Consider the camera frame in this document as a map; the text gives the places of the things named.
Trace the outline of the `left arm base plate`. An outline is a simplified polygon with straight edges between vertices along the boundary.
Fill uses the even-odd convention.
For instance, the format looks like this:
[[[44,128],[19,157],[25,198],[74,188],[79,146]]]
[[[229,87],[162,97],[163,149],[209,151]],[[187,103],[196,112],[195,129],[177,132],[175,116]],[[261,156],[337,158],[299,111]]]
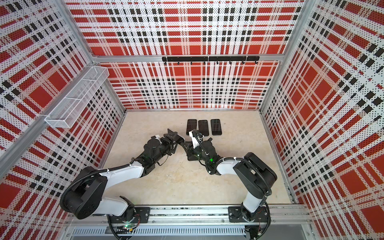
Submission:
[[[112,224],[146,224],[150,216],[149,207],[134,207],[128,208],[121,216],[110,215],[109,218]]]

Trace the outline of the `black smartphone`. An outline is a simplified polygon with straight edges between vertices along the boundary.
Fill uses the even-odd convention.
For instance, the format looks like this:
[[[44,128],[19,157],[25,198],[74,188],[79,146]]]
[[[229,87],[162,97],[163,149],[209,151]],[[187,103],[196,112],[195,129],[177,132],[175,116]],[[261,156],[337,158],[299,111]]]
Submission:
[[[211,130],[213,136],[222,135],[222,126],[220,119],[211,119]]]
[[[174,142],[176,142],[177,144],[181,144],[181,143],[184,143],[185,142],[185,139],[180,136],[177,132],[174,132],[170,129],[168,129],[168,135],[172,138],[172,140]]]
[[[198,121],[198,128],[199,128],[199,132],[203,136],[205,136],[205,137],[209,136],[209,125],[208,125],[208,121],[207,120],[199,120]]]
[[[191,131],[196,130],[197,125],[198,125],[197,119],[188,119],[187,120],[186,135],[188,136]]]

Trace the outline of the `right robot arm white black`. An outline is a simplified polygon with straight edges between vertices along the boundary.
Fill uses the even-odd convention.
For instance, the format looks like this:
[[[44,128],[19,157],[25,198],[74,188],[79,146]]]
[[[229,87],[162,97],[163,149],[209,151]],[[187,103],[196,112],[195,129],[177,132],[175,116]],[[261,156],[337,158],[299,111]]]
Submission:
[[[217,154],[212,138],[180,143],[189,161],[200,162],[210,175],[236,175],[248,193],[242,202],[242,211],[250,216],[262,206],[272,194],[277,180],[276,173],[255,154],[248,153],[242,158],[221,157]]]

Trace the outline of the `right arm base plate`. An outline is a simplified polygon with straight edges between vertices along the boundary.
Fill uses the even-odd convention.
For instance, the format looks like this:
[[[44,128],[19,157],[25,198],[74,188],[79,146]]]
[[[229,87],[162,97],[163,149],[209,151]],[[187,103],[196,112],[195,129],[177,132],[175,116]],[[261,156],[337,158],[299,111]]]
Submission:
[[[249,212],[244,206],[228,207],[231,223],[267,223],[270,217],[266,207],[258,207],[255,212]]]

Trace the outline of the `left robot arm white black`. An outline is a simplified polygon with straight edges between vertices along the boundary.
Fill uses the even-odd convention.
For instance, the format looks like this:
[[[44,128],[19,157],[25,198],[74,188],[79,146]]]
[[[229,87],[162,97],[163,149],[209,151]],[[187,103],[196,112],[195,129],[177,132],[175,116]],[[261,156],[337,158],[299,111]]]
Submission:
[[[98,170],[84,168],[61,194],[60,207],[80,220],[91,215],[123,215],[129,201],[104,198],[104,191],[119,183],[147,176],[161,158],[173,155],[178,144],[184,142],[178,133],[168,130],[161,138],[151,137],[144,145],[144,151],[125,165]]]

